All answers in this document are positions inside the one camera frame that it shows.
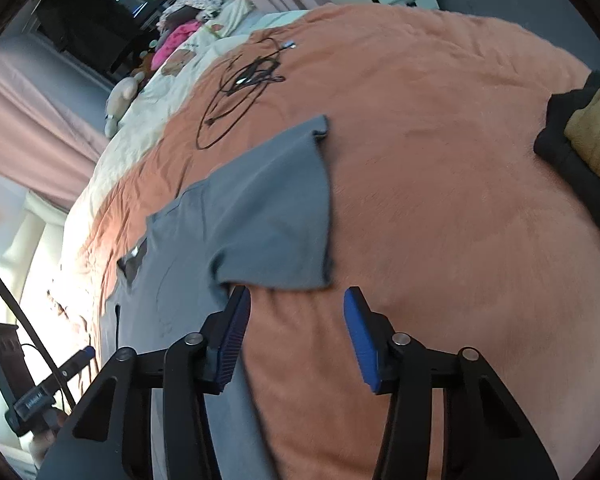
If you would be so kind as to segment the left hand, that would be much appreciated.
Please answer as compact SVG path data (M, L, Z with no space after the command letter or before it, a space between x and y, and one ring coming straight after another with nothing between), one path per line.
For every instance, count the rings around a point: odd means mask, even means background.
M35 467L40 469L48 450L55 444L61 427L65 425L68 415L56 410L57 425L40 434L35 434L29 443L29 452Z

